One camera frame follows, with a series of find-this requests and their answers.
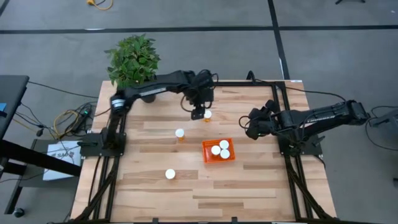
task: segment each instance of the wooden table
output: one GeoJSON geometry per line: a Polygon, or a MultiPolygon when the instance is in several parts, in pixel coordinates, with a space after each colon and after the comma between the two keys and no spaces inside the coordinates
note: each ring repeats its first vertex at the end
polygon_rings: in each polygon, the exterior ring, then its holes
{"type": "MultiPolygon", "coordinates": [[[[303,89],[303,83],[286,81],[287,86],[303,89]]],[[[109,108],[115,93],[111,82],[102,84],[96,114],[109,108]]],[[[305,93],[287,90],[292,110],[307,110],[305,93]]],[[[252,108],[260,108],[272,91],[267,86],[221,87],[215,89],[210,109],[211,122],[191,121],[190,113],[180,107],[182,95],[163,93],[146,104],[134,103],[127,116],[127,146],[120,160],[114,196],[112,222],[294,221],[292,200],[285,162],[274,136],[249,139],[238,119],[252,108]],[[185,140],[178,142],[174,132],[185,130],[185,140]],[[204,164],[201,142],[207,139],[233,138],[234,162],[204,164]],[[165,171],[176,170],[176,178],[167,180],[165,171]]],[[[283,109],[282,96],[279,95],[283,109]]],[[[106,125],[109,114],[95,118],[93,130],[106,125]]],[[[325,170],[313,156],[302,156],[309,191],[335,216],[335,209],[325,170]]],[[[97,158],[83,163],[73,204],[72,218],[88,203],[88,194],[97,158]]],[[[94,192],[98,185],[98,169],[94,192]]],[[[302,195],[297,189],[302,216],[302,195]]],[[[103,197],[104,217],[107,195],[103,197]]]]}

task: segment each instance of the white paper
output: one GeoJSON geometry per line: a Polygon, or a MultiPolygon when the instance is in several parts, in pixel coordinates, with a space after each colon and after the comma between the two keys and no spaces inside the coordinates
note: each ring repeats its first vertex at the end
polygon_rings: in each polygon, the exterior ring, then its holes
{"type": "MultiPolygon", "coordinates": [[[[79,141],[62,141],[57,144],[49,144],[47,149],[47,155],[61,159],[63,161],[80,166],[80,146],[78,146],[79,141]]],[[[73,177],[69,174],[64,174],[54,170],[44,169],[43,180],[57,180],[67,177],[73,177]]]]}

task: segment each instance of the black desk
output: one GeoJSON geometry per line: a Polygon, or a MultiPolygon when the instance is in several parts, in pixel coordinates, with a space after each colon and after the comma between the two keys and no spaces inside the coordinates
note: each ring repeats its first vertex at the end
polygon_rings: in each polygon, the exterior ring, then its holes
{"type": "Polygon", "coordinates": [[[41,153],[47,150],[49,144],[58,142],[56,140],[35,139],[32,147],[28,149],[3,139],[21,103],[28,81],[28,76],[0,75],[0,103],[6,103],[3,113],[0,114],[0,178],[4,172],[20,176],[11,194],[5,214],[14,212],[23,187],[60,187],[65,185],[64,180],[43,181],[43,175],[36,176],[43,173],[44,168],[76,177],[80,175],[81,171],[80,166],[41,153]],[[9,159],[21,161],[25,165],[10,162],[9,159]]]}

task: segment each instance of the orange basket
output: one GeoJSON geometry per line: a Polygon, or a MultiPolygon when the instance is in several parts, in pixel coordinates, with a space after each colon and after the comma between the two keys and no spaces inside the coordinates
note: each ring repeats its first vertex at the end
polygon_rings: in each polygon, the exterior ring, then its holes
{"type": "Polygon", "coordinates": [[[232,143],[232,139],[228,138],[228,139],[217,139],[217,140],[206,140],[201,142],[201,145],[203,146],[203,160],[205,161],[206,164],[209,163],[216,163],[216,162],[227,162],[227,161],[234,161],[235,160],[235,152],[234,152],[234,145],[232,143]],[[213,155],[213,153],[211,153],[211,147],[213,146],[219,146],[220,145],[220,141],[222,140],[227,140],[229,143],[229,158],[227,159],[223,159],[221,158],[221,156],[218,154],[213,155]]]}

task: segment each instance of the white cap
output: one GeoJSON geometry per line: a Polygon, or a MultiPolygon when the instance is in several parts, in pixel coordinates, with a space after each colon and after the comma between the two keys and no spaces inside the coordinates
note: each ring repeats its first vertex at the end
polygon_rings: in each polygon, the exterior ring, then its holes
{"type": "Polygon", "coordinates": [[[178,128],[177,130],[175,130],[175,135],[176,135],[178,138],[184,137],[184,129],[178,128]]]}
{"type": "Polygon", "coordinates": [[[220,155],[221,155],[221,158],[228,159],[230,153],[229,153],[229,151],[227,149],[223,149],[223,150],[221,150],[220,155]]]}
{"type": "Polygon", "coordinates": [[[227,141],[227,140],[222,140],[222,141],[220,141],[220,147],[221,147],[222,149],[227,149],[227,148],[229,147],[228,141],[227,141]]]}
{"type": "Polygon", "coordinates": [[[206,118],[206,119],[211,118],[211,111],[210,111],[210,110],[206,110],[206,111],[205,111],[205,118],[206,118]]]}
{"type": "Polygon", "coordinates": [[[171,180],[175,177],[175,171],[173,169],[166,170],[166,178],[171,180]]]}
{"type": "Polygon", "coordinates": [[[213,153],[213,155],[218,155],[221,152],[221,149],[219,146],[213,146],[211,147],[211,153],[213,153]]]}

